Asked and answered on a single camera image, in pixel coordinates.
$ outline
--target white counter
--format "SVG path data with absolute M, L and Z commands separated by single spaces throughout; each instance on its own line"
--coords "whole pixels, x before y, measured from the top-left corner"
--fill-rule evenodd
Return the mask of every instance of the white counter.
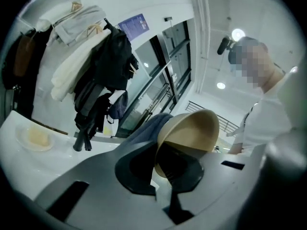
M 76 138 L 40 126 L 53 134 L 55 145 L 44 152 L 30 151 L 17 142 L 15 129 L 18 125 L 31 124 L 34 123 L 17 112 L 10 113 L 0 128 L 0 164 L 13 189 L 32 200 L 50 182 L 81 161 L 96 154 L 112 151 L 119 145 L 91 141 L 91 151 L 85 151 L 83 147 L 81 152 L 76 152 L 72 148 Z

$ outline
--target ceiling light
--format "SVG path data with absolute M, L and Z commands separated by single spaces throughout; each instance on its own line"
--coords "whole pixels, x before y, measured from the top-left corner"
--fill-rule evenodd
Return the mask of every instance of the ceiling light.
M 297 72 L 297 70 L 298 70 L 298 67 L 293 67 L 293 68 L 290 70 L 290 72 Z
M 232 38 L 237 42 L 240 38 L 245 36 L 245 33 L 241 29 L 235 29 L 231 33 Z
M 223 90 L 226 87 L 226 85 L 222 82 L 218 82 L 216 86 L 221 90 Z

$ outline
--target tan bowl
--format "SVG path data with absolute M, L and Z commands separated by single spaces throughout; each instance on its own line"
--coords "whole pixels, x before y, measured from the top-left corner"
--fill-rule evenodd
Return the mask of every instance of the tan bowl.
M 219 120 L 211 110 L 199 110 L 190 114 L 172 117 L 160 130 L 158 150 L 164 142 L 180 150 L 181 147 L 212 152 L 219 136 Z M 155 161 L 156 172 L 166 178 Z

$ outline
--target poster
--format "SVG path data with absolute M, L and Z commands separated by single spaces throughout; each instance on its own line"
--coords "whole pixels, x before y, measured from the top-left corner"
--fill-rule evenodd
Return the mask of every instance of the poster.
M 143 14 L 133 16 L 119 23 L 118 26 L 122 31 L 126 33 L 127 38 L 130 41 L 149 30 L 148 24 L 145 21 Z

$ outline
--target window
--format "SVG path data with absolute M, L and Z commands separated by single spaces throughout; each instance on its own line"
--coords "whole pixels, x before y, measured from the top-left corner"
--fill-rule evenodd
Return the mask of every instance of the window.
M 137 50 L 135 50 L 138 57 L 141 60 L 141 64 L 143 64 L 145 70 L 151 75 L 154 70 L 159 66 L 159 61 L 157 56 L 155 55 L 154 49 L 150 43 L 147 41 L 142 46 L 140 46 Z
M 170 113 L 190 83 L 187 23 L 168 28 L 136 49 L 135 53 L 143 68 L 139 71 L 147 76 L 148 81 L 142 88 L 134 82 L 145 82 L 144 76 L 140 78 L 136 74 L 132 79 L 133 93 L 138 93 L 132 97 L 133 100 L 129 96 L 131 104 L 119 121 L 116 136 L 122 138 L 129 136 L 156 114 Z
M 185 72 L 190 68 L 188 47 L 187 46 L 182 47 L 178 51 L 178 53 L 171 58 L 171 60 L 172 60 L 173 73 L 176 76 L 176 87 L 177 87 Z
M 180 43 L 188 39 L 187 28 L 185 23 L 179 23 L 163 31 L 166 48 L 168 52 L 172 52 Z

